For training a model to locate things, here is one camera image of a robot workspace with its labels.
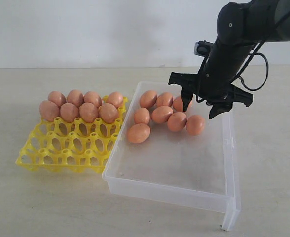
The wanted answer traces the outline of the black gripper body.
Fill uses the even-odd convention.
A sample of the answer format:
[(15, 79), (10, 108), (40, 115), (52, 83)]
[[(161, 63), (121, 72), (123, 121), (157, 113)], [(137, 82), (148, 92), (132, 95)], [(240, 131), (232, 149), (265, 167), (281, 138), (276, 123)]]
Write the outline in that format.
[(193, 96), (196, 96), (196, 102), (206, 102), (208, 106), (214, 103), (242, 103), (249, 107), (253, 102), (253, 95), (243, 91), (242, 89), (229, 84), (220, 91), (206, 95), (200, 92), (201, 77), (199, 74), (176, 73), (172, 72), (168, 81), (169, 85), (179, 85), (181, 88), (186, 88), (192, 91)]

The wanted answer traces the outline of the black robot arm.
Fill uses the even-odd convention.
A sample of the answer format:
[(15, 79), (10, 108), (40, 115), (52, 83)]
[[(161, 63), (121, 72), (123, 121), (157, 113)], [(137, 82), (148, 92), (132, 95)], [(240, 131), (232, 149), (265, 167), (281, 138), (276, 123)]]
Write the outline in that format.
[(250, 61), (268, 42), (290, 42), (290, 0), (230, 2), (217, 19), (215, 42), (198, 41), (195, 55), (203, 57), (195, 74), (172, 72), (169, 84), (181, 86), (184, 109), (191, 100), (211, 107), (209, 118), (229, 112), (234, 103), (246, 107), (253, 102), (253, 90), (233, 85), (241, 79)]

